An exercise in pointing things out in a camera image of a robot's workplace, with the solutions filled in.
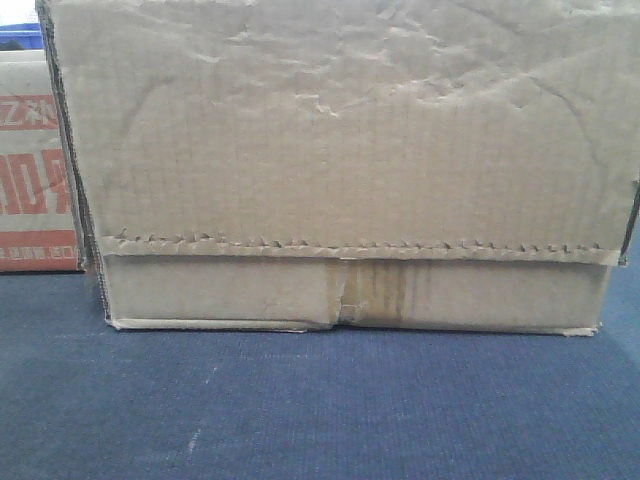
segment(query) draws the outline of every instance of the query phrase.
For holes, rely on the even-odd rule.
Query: blue fabric surface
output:
[[[118,333],[82,275],[0,276],[0,478],[639,479],[631,260],[593,338]]]

